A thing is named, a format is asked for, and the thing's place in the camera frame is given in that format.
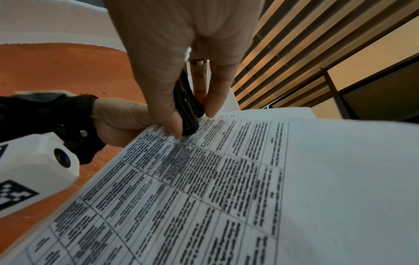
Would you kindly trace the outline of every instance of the black lens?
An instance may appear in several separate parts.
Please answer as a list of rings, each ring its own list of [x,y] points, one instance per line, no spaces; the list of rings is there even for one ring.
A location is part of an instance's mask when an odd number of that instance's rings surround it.
[[[57,159],[58,163],[68,169],[71,166],[70,157],[61,149],[54,149],[55,159]]]

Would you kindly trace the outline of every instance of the orange table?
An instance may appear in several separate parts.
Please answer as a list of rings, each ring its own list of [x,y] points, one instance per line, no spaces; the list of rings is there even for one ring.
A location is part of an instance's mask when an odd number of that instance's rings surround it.
[[[0,45],[0,95],[15,91],[67,90],[145,102],[126,53],[91,45]],[[80,189],[121,149],[106,146],[80,168],[70,188],[0,219],[0,254]]]

